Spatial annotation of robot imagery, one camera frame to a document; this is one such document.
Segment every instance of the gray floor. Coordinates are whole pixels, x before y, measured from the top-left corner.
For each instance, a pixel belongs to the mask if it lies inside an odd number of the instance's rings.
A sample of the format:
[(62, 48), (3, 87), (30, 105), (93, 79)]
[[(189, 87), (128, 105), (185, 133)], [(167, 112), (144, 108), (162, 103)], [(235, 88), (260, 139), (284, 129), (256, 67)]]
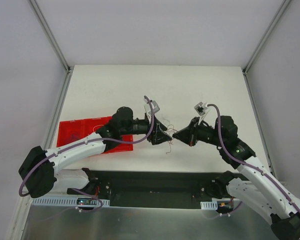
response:
[(213, 211), (104, 207), (97, 212), (32, 206), (23, 240), (275, 240), (270, 226), (245, 205), (231, 217)]

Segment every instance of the white table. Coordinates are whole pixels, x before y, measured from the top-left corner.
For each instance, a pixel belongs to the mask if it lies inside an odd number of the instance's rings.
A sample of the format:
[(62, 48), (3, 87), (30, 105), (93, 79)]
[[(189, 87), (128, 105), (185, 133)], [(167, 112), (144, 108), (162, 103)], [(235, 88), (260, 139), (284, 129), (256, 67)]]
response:
[[(134, 118), (144, 117), (143, 96), (155, 100), (156, 116), (180, 130), (197, 116), (194, 106), (202, 102), (219, 106), (232, 116), (239, 137), (268, 166), (256, 119), (240, 67), (76, 65), (62, 108), (60, 121), (112, 116), (119, 107), (132, 108)], [(206, 121), (214, 126), (211, 109)], [(143, 135), (134, 136), (140, 139)], [(56, 146), (58, 131), (54, 136)], [(134, 150), (102, 154), (80, 160), (69, 169), (83, 167), (109, 171), (236, 172), (225, 163), (215, 146), (198, 142), (195, 147), (174, 140), (152, 146), (144, 141)]]

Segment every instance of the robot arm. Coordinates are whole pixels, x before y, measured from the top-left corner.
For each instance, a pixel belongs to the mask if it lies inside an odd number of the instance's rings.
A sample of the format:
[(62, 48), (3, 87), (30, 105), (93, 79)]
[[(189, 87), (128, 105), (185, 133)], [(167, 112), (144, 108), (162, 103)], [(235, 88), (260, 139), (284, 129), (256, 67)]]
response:
[(222, 159), (251, 182), (247, 184), (227, 171), (206, 189), (206, 193), (218, 199), (228, 193), (260, 214), (280, 240), (299, 239), (300, 199), (267, 171), (255, 152), (238, 138), (238, 127), (230, 116), (219, 115), (212, 128), (202, 121), (208, 112), (205, 104), (201, 102), (195, 109), (200, 117), (194, 117), (173, 137), (191, 147), (198, 141), (216, 146)]
[[(170, 141), (171, 137), (165, 132), (167, 128), (154, 115), (160, 110), (157, 103), (149, 100), (144, 108), (144, 119), (134, 119), (133, 111), (129, 107), (120, 107), (106, 125), (83, 139), (47, 150), (43, 150), (40, 146), (31, 149), (19, 169), (28, 194), (32, 198), (38, 198), (52, 189), (68, 189), (67, 193), (71, 194), (69, 188), (76, 188), (94, 195), (97, 181), (89, 169), (65, 170), (64, 168), (81, 159), (117, 147), (120, 143), (124, 143), (123, 135), (146, 134), (145, 138), (152, 145)], [(19, 194), (25, 196), (22, 187)]]

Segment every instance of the red plastic bin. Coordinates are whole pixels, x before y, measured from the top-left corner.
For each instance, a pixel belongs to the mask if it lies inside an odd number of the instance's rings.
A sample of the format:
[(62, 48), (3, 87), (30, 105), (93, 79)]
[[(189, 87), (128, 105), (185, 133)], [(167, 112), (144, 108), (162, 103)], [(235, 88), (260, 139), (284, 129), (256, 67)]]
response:
[[(99, 117), (99, 118), (87, 118), (72, 121), (61, 121), (59, 123), (58, 139), (56, 142), (57, 147), (61, 147), (70, 143), (73, 143), (79, 139), (83, 139), (107, 124), (111, 119), (111, 116)], [(127, 142), (133, 142), (134, 137), (132, 135), (124, 135), (122, 139)], [(108, 153), (117, 153), (125, 151), (133, 151), (134, 146), (132, 144), (120, 144), (119, 146), (111, 149)]]

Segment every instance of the red container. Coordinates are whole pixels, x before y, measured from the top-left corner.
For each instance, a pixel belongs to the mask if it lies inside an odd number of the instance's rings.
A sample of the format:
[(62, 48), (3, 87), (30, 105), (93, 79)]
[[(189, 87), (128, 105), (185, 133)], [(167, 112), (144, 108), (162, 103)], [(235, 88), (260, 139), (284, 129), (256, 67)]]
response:
[[(56, 142), (57, 147), (61, 147), (79, 139), (90, 135), (103, 125), (107, 124), (111, 119), (111, 116), (99, 117), (99, 118), (87, 118), (72, 121), (61, 121), (59, 123), (58, 139)], [(124, 135), (122, 139), (127, 142), (133, 142), (134, 138), (132, 135)], [(133, 151), (134, 146), (132, 144), (120, 144), (119, 146), (111, 149), (107, 153), (117, 153), (125, 151)]]

